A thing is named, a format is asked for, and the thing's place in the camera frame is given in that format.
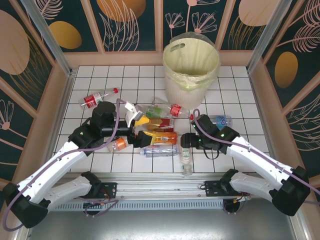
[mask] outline plastic bottle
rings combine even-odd
[[[158,132],[158,131],[143,131],[144,134],[151,136],[151,144],[177,144],[178,134],[176,132]]]
[[[78,102],[80,104],[80,107],[83,110],[85,110],[85,109],[89,109],[89,108],[97,106],[98,103],[100,103],[102,101],[110,99],[118,92],[119,91],[116,87],[113,89],[105,89],[103,91],[98,91],[92,95],[81,98]]]
[[[190,157],[190,149],[182,148],[180,146],[180,162],[182,163],[183,175],[190,176],[192,175],[192,161]]]
[[[150,118],[148,130],[155,132],[173,132],[174,120],[170,118]]]
[[[128,143],[127,137],[124,136],[110,142],[110,144],[108,144],[106,147],[108,148],[109,153],[113,154],[115,152],[118,152],[122,149],[127,148],[128,146],[129,146],[129,143]]]
[[[223,129],[225,126],[232,128],[232,118],[230,116],[224,115],[210,115],[208,116],[213,124],[215,124],[218,129]]]
[[[147,146],[141,149],[140,154],[146,158],[175,156],[178,155],[178,146],[171,144]]]
[[[179,119],[189,119],[191,117],[189,110],[159,98],[155,98],[152,106],[147,107],[145,115],[147,118],[153,119],[170,118],[171,116]]]

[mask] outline bin handle hole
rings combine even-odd
[[[177,49],[182,49],[184,47],[185,47],[184,43],[177,44],[177,45],[171,47],[170,52],[173,52],[174,50],[177,50]]]

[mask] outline trash bin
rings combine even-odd
[[[219,52],[206,36],[186,32],[174,37],[163,51],[168,101],[188,110],[197,108],[217,80],[220,65]]]

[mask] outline white tile floor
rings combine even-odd
[[[104,89],[118,88],[117,98],[138,104],[150,104],[154,97],[166,100],[165,72],[163,66],[80,66],[73,90],[65,111],[55,152],[68,140],[75,128],[91,117],[92,108],[83,111],[78,105],[80,98]],[[244,66],[222,66],[215,81],[207,91],[203,103],[198,107],[208,115],[229,115],[232,128],[249,140],[255,147],[268,153],[268,146],[255,103],[251,84]],[[125,108],[120,107],[120,117],[125,117]],[[195,132],[189,119],[175,119],[174,130],[178,135]],[[140,149],[128,147],[109,154],[107,148],[94,152],[73,166],[71,172],[92,171],[93,173],[181,173],[179,156],[146,158]],[[210,158],[217,153],[207,151]],[[195,173],[223,173],[237,169],[253,172],[237,159],[220,154],[217,159],[208,159],[202,150],[192,149],[193,171]]]

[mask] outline orange bottle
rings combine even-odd
[[[143,131],[144,134],[151,136],[151,144],[177,144],[178,134],[176,132],[158,132],[158,131]]]

